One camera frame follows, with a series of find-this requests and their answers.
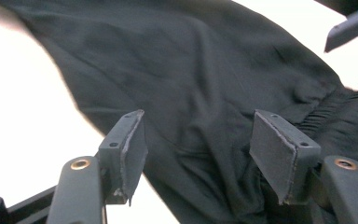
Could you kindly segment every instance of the white background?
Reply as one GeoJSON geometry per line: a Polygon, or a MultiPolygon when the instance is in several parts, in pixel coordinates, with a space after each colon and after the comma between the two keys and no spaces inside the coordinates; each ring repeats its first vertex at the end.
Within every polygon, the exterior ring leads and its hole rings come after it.
{"type": "MultiPolygon", "coordinates": [[[[324,53],[329,30],[344,17],[311,0],[238,2],[280,24],[358,90],[358,38],[324,53]]],[[[62,166],[94,155],[102,139],[77,112],[46,51],[0,7],[0,197],[7,207],[56,185],[62,166]]],[[[108,216],[112,223],[176,222],[144,178],[132,207],[109,206],[108,216]]]]}

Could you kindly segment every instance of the black fabric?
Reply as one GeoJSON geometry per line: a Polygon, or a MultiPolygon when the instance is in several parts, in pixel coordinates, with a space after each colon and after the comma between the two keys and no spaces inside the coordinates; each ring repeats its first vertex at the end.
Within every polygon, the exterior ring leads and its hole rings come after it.
{"type": "MultiPolygon", "coordinates": [[[[45,46],[79,110],[103,133],[123,111],[145,111],[145,174],[181,223],[267,223],[248,153],[255,109],[302,127],[324,99],[352,95],[281,27],[230,1],[0,4],[45,46]]],[[[346,154],[354,143],[336,134],[350,119],[343,129],[358,144],[357,118],[327,114],[311,132],[324,155],[346,154]]]]}

